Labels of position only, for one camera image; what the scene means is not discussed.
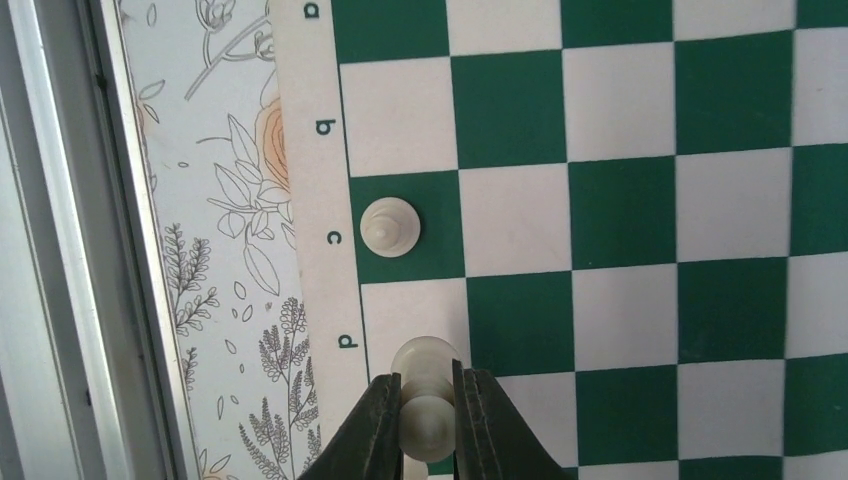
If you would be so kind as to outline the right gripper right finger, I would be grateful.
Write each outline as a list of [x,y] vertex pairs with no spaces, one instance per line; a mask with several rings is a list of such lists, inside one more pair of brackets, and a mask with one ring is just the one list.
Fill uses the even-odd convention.
[[486,370],[452,361],[455,479],[565,479],[567,473],[534,435]]

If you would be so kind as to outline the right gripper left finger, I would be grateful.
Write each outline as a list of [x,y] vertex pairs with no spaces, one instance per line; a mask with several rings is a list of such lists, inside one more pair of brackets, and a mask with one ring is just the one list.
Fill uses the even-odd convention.
[[377,376],[302,480],[395,480],[403,476],[399,446],[401,375]]

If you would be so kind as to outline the white queen piece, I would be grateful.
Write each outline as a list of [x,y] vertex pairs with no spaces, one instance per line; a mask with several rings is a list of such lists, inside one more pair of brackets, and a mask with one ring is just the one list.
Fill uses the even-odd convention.
[[459,355],[447,341],[419,336],[397,351],[391,371],[400,375],[399,445],[408,457],[439,462],[455,451],[453,363]]

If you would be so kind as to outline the white king piece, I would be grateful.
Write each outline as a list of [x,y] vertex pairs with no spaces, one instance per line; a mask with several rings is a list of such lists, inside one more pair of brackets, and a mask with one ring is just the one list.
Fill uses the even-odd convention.
[[428,465],[425,462],[405,456],[403,458],[403,480],[427,480]]

